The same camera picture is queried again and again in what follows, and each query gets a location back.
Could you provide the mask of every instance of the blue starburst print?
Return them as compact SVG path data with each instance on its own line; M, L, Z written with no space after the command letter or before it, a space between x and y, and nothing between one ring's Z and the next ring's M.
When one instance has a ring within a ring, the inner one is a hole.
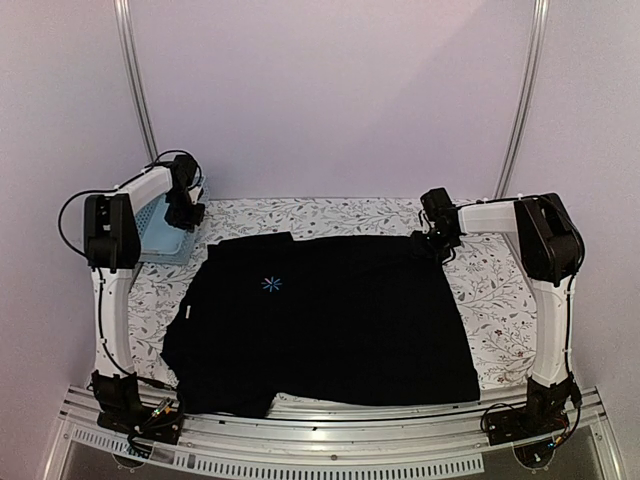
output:
M280 290L282 286L282 281L279 278L265 278L264 282L262 282L262 289L269 290L269 292L273 292L274 290Z

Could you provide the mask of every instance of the plastic laundry basket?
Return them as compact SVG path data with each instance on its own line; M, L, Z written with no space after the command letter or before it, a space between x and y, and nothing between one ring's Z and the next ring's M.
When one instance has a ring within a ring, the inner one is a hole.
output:
M209 200L209 187L207 179L201 180L202 192L200 203ZM142 243L141 262L165 263L170 265L186 265L191 257L191 252L196 240L195 232L187 232L174 228L164 219L169 204L165 202L165 196L149 202L136 215L136 226Z

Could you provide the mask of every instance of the vertical metal post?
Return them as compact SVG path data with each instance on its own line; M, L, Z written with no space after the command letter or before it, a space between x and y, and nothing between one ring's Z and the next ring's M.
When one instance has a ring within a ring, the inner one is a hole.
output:
M152 162L158 155L156 140L151 127L151 118L147 109L147 102L142 87L142 78L140 76L140 66L138 65L138 56L136 54L136 46L133 39L133 26L131 24L131 12L129 10L129 0L114 0L116 9L116 20L118 22L118 31L120 33L120 45L122 46L122 56L124 59L125 70L129 79L129 87L133 97L133 104L138 117L138 124L144 140L145 149Z
M511 182L518 151L520 150L520 144L524 135L524 127L529 114L531 98L533 97L533 88L538 74L538 64L540 63L540 57L542 55L542 44L544 42L548 11L549 0L536 0L533 13L533 25L531 27L531 38L529 40L529 52L522 82L522 90L520 91L518 111L511 129L509 146L502 165L502 171L500 172L500 179L498 180L494 198L504 197L507 194L509 183Z

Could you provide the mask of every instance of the floral patterned surface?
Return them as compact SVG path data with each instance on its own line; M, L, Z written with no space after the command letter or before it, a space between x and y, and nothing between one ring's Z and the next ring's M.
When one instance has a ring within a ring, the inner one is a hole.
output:
M294 238L408 235L421 229L420 204L402 199L211 201L188 265L145 264L129 296L129 334L138 372L176 383L162 361L162 338L206 245L291 231ZM482 389L524 382L535 354L535 303L501 236L464 238L445 272L462 316ZM304 401L281 394L280 401Z

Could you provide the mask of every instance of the folded black fabric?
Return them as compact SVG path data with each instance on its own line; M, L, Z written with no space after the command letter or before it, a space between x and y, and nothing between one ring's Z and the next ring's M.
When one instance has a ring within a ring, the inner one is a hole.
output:
M209 246L164 339L190 413L263 417L277 392L361 405L478 400L422 233Z

